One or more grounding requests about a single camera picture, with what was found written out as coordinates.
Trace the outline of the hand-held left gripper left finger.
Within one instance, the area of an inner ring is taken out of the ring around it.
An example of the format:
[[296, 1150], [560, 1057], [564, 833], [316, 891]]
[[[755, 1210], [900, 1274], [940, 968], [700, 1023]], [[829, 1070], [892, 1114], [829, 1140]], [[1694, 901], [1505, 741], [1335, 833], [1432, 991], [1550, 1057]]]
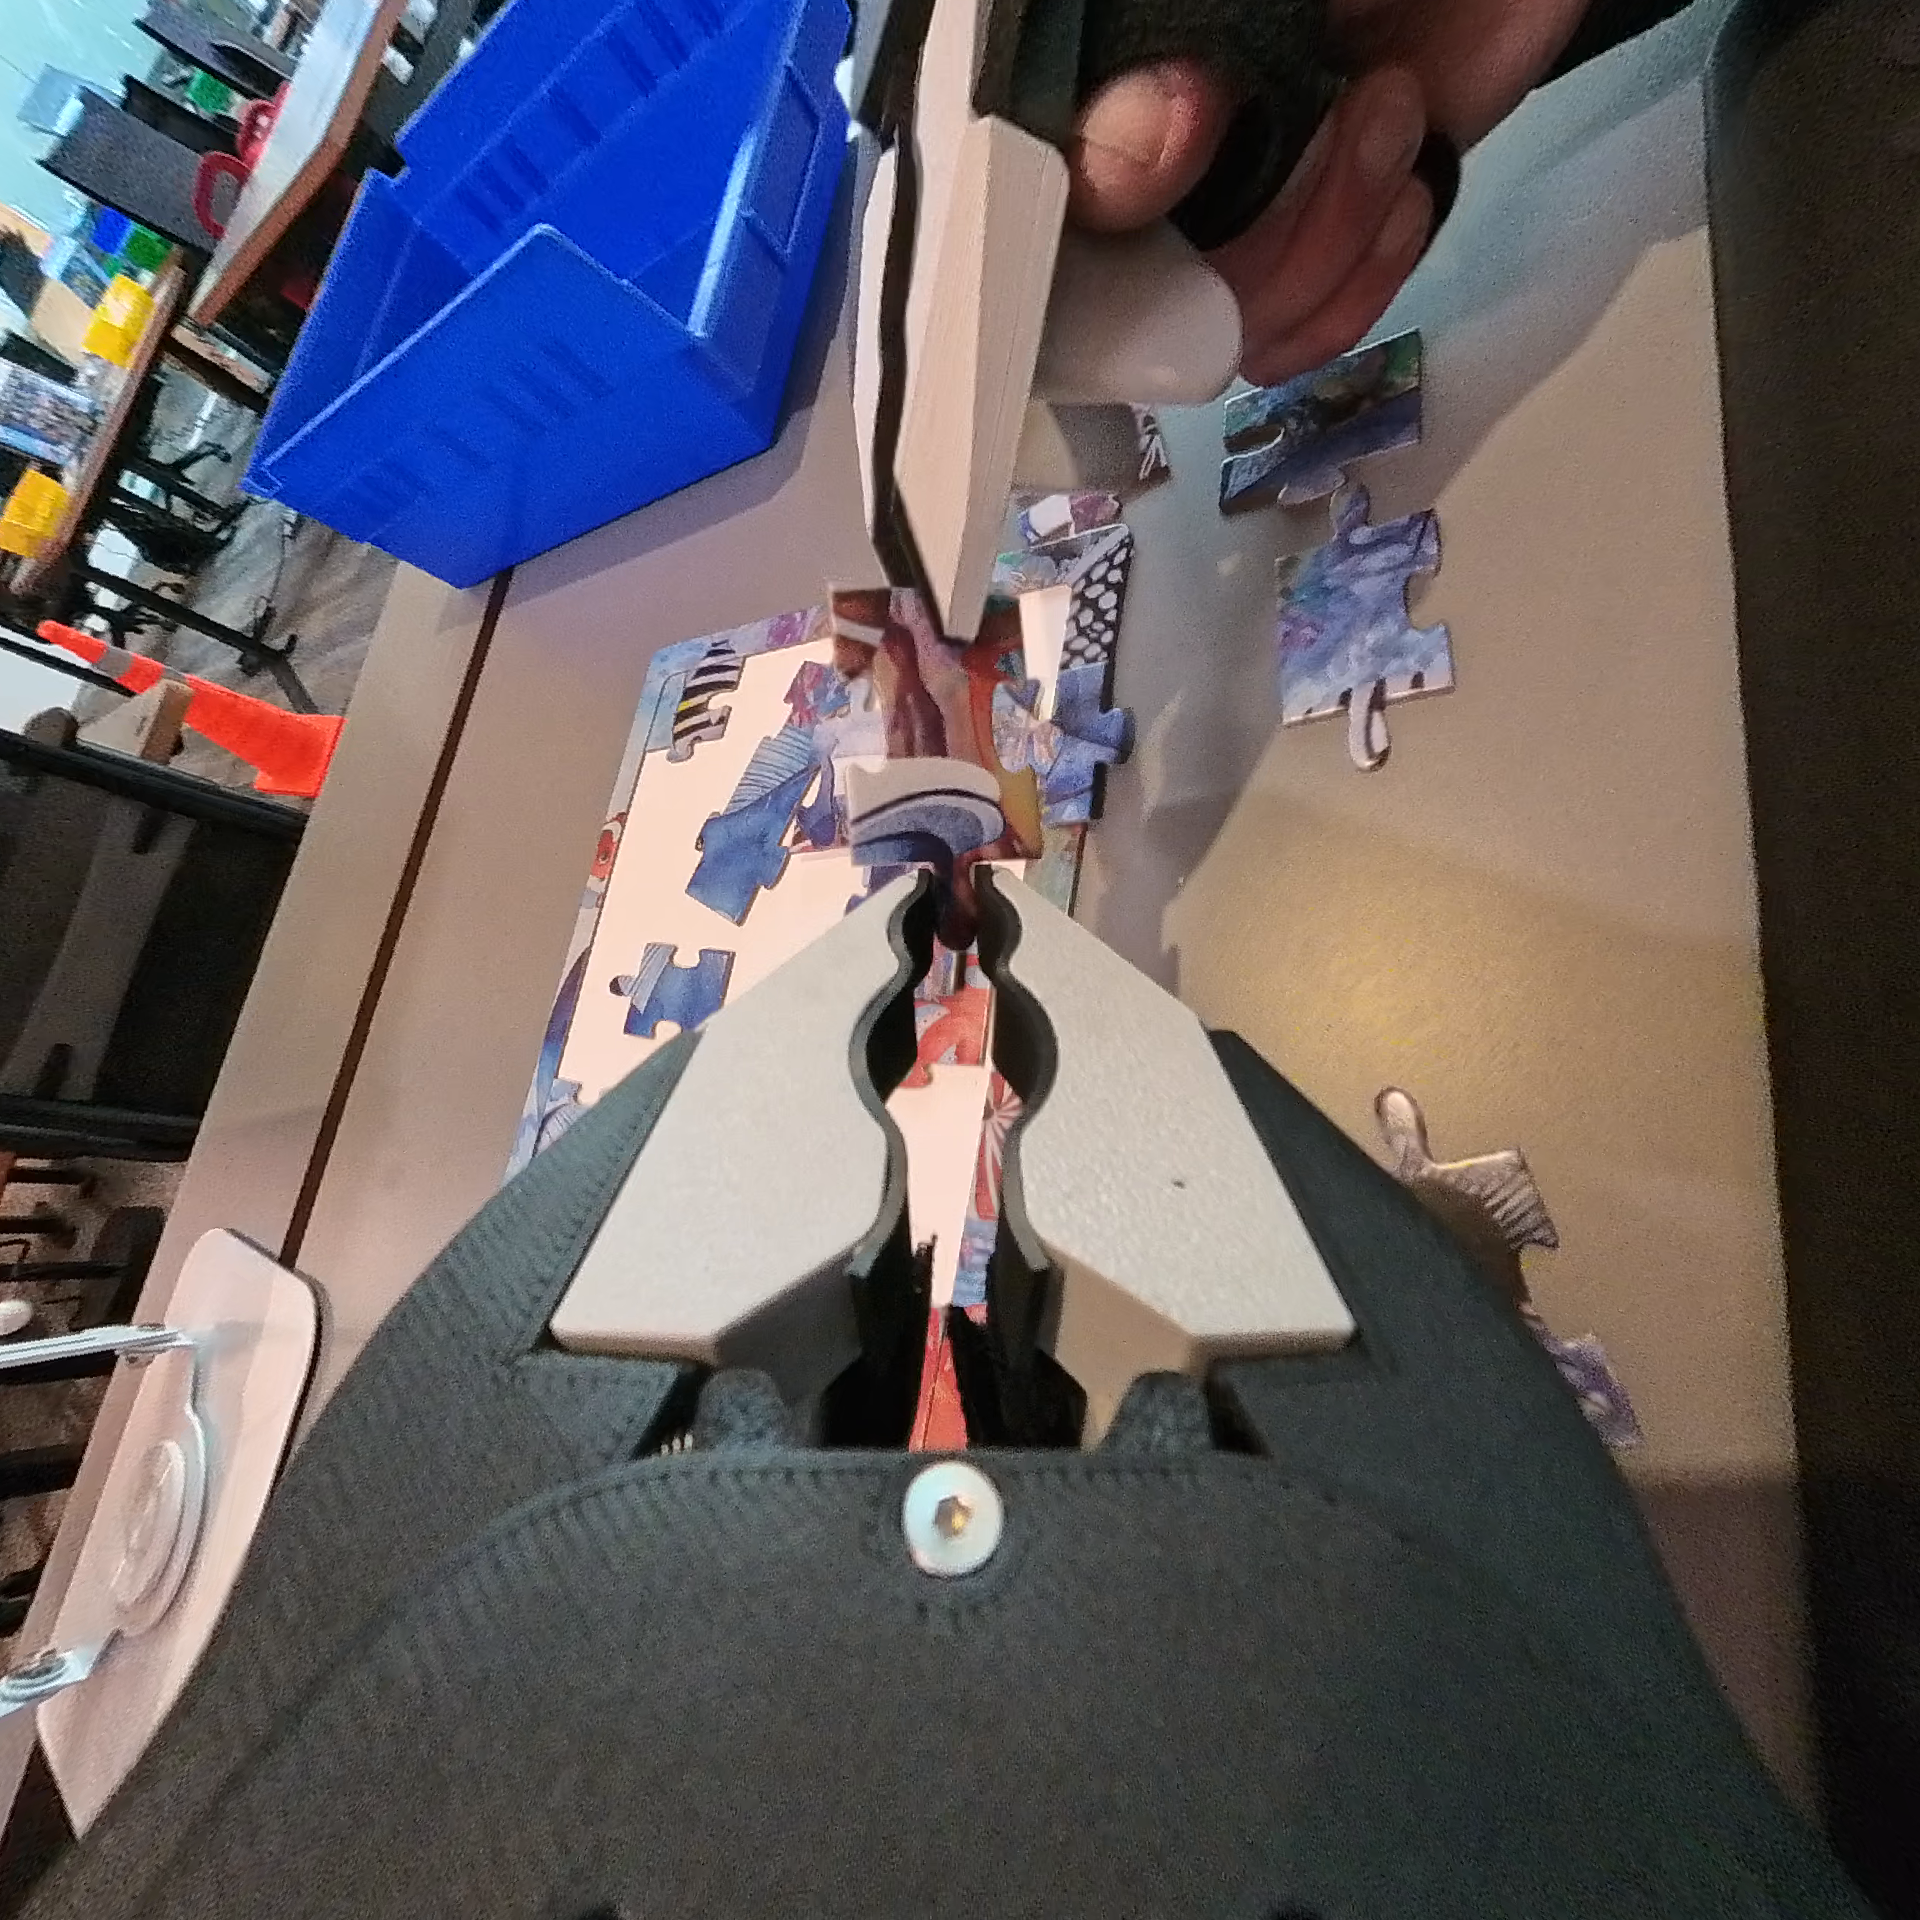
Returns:
[[891, 1093], [940, 891], [886, 880], [649, 1065], [673, 1084], [547, 1334], [568, 1357], [760, 1372], [835, 1445], [909, 1439], [934, 1283]]

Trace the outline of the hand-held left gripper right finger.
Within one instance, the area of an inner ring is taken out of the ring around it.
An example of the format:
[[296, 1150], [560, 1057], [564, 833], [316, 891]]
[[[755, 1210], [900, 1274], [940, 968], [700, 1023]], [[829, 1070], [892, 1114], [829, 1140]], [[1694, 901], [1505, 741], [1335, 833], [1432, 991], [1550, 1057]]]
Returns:
[[974, 1445], [1097, 1445], [1147, 1377], [1335, 1357], [1356, 1314], [1207, 1027], [1017, 877], [980, 874], [998, 1143], [985, 1321], [951, 1314]]

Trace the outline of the blue white-striped puzzle piece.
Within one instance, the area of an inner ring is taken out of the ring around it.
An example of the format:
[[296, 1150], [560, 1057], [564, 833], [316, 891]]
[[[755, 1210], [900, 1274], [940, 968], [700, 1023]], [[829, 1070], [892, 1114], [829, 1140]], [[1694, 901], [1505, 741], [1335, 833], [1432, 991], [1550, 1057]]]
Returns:
[[622, 1010], [628, 1040], [660, 1040], [664, 1027], [684, 1036], [726, 1008], [738, 955], [728, 948], [699, 948], [679, 959], [679, 943], [645, 943], [632, 971], [609, 978]]

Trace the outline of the ocean jigsaw puzzle frame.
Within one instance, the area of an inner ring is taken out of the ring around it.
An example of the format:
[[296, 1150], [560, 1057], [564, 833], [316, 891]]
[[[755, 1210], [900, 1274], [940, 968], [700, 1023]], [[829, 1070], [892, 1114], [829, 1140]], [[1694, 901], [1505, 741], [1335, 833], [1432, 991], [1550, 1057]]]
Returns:
[[[1114, 673], [1136, 546], [1114, 494], [1042, 494], [1017, 510], [1014, 530], [1014, 553], [997, 560], [997, 597], [1017, 607], [1023, 669], [1033, 692], [1023, 698], [1027, 717], [998, 708], [997, 741], [1012, 767], [1038, 771], [1033, 732], [1045, 724], [1057, 673], [1079, 662], [1109, 662]], [[692, 762], [669, 766], [667, 715], [709, 636], [728, 636], [743, 655], [728, 732], [699, 749]], [[897, 870], [859, 866], [845, 843], [845, 771], [878, 766], [882, 749], [878, 702], [870, 698], [861, 741], [870, 752], [837, 766], [841, 848], [790, 849], [784, 877], [755, 899], [743, 926], [684, 899], [699, 832], [733, 805], [748, 755], [786, 722], [786, 683], [807, 660], [835, 662], [822, 605], [709, 636], [669, 641], [645, 665], [504, 1173], [521, 1173], [602, 1091], [679, 1036], [664, 1027], [660, 1040], [628, 1040], [628, 1008], [609, 994], [609, 978], [632, 971], [645, 943], [679, 943], [679, 959], [692, 959], [699, 948], [728, 948], [738, 964], [726, 1001], [733, 1001], [861, 904], [874, 887], [897, 877]], [[1045, 826], [1042, 853], [1008, 861], [1008, 870], [1071, 911], [1084, 832]], [[913, 1155], [909, 1231], [916, 1245], [934, 1245], [934, 1314], [909, 1442], [947, 1453], [968, 1445], [947, 1310], [985, 1321], [998, 1143], [1014, 1121], [1014, 1099], [986, 1057], [980, 1070], [940, 1065], [923, 1091], [897, 1091], [891, 1114]]]

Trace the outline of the blue striped coral puzzle piece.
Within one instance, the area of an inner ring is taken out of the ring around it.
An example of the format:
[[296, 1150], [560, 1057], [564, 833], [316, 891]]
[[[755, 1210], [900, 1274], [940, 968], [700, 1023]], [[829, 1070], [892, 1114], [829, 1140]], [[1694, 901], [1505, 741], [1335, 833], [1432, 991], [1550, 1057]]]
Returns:
[[797, 810], [812, 819], [805, 837], [825, 848], [837, 833], [837, 762], [870, 752], [861, 746], [870, 692], [867, 683], [849, 683], [829, 662], [807, 660], [786, 683], [784, 707], [786, 722], [755, 746], [733, 786], [733, 805], [743, 806], [801, 783]]

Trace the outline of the red coral white wave piece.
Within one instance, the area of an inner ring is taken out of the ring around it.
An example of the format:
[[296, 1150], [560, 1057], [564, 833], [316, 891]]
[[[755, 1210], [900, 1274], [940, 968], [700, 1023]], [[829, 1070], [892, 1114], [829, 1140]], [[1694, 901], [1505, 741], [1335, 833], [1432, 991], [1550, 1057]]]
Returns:
[[1042, 853], [1038, 776], [1012, 767], [997, 741], [998, 708], [1027, 717], [1033, 692], [1023, 619], [990, 598], [980, 636], [951, 641], [909, 587], [835, 587], [825, 598], [835, 669], [878, 702], [878, 766], [845, 771], [845, 837], [859, 866], [923, 866], [938, 891], [938, 935], [974, 941], [985, 861]]

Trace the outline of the person's right hand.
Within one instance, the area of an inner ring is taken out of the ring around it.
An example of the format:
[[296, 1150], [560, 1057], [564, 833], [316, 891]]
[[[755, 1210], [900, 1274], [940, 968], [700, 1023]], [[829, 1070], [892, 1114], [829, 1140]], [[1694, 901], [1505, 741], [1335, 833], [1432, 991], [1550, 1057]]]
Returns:
[[[1260, 217], [1209, 252], [1241, 323], [1237, 372], [1281, 383], [1368, 338], [1416, 276], [1434, 195], [1417, 150], [1492, 132], [1567, 52], [1586, 4], [1328, 4], [1347, 86]], [[1095, 233], [1169, 217], [1226, 150], [1237, 82], [1169, 59], [1075, 120], [1071, 210]]]

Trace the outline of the zebra striped puzzle piece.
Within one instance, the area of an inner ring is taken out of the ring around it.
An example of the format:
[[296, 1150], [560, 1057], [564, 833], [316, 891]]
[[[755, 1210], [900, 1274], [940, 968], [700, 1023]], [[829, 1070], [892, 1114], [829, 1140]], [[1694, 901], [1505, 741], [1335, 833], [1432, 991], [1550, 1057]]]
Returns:
[[1155, 409], [1055, 404], [1045, 429], [1045, 473], [1057, 491], [1142, 494], [1173, 479]]

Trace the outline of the blue object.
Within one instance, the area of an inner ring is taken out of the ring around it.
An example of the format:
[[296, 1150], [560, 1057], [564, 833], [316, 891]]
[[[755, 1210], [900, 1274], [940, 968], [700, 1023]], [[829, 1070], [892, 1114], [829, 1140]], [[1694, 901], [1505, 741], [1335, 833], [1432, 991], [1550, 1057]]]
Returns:
[[504, 4], [371, 174], [244, 491], [445, 587], [775, 442], [845, 4]]

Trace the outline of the green grey blue puzzle piece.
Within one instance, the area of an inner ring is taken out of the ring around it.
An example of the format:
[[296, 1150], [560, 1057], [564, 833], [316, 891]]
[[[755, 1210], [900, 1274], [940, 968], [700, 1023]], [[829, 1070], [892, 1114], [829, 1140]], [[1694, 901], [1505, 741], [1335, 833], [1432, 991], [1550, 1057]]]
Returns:
[[1356, 461], [1424, 442], [1428, 340], [1417, 328], [1347, 350], [1275, 389], [1223, 404], [1219, 515], [1331, 499]]

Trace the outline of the yellow black striped fish piece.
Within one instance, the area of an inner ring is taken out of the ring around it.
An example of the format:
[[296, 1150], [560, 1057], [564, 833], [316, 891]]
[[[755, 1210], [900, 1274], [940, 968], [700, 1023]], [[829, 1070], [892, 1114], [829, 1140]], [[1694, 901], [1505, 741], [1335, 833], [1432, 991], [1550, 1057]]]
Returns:
[[743, 655], [728, 636], [709, 636], [692, 665], [682, 673], [669, 702], [667, 762], [684, 766], [699, 749], [721, 741], [733, 717], [733, 692], [743, 673]]

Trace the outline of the lavender zebra-tab puzzle piece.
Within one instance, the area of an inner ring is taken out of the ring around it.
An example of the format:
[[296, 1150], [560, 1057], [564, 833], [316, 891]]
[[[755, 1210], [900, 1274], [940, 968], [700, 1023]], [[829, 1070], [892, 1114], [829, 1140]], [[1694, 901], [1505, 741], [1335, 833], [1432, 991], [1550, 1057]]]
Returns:
[[1409, 587], [1437, 563], [1434, 510], [1374, 523], [1368, 486], [1331, 494], [1328, 537], [1277, 560], [1281, 724], [1339, 722], [1356, 771], [1386, 766], [1390, 707], [1455, 691], [1451, 627], [1409, 614]]

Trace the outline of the wooden background desk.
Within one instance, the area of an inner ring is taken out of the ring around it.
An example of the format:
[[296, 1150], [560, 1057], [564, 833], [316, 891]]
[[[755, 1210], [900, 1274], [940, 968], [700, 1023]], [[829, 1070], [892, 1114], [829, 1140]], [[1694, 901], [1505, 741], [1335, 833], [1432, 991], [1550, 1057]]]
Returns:
[[213, 328], [325, 187], [360, 128], [408, 4], [323, 4], [281, 89], [274, 128], [187, 302]]

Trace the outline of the orange traffic cone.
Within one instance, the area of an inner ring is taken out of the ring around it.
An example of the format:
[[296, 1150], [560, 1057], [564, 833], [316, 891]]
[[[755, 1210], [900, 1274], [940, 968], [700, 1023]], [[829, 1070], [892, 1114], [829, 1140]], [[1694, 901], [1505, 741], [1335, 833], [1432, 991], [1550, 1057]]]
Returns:
[[345, 717], [281, 708], [195, 673], [171, 678], [157, 660], [133, 655], [102, 636], [88, 636], [54, 619], [43, 619], [37, 639], [81, 660], [91, 673], [104, 678], [129, 698], [145, 698], [159, 686], [185, 692], [179, 730], [199, 732], [227, 755], [244, 762], [257, 796], [323, 796]]

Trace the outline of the dark perforated panel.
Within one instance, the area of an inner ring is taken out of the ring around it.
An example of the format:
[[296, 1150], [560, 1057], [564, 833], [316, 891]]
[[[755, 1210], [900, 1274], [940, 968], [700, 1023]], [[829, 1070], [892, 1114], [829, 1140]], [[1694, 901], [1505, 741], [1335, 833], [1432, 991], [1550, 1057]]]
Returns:
[[1737, 4], [1706, 97], [1814, 1773], [1917, 1915], [1917, 4]]

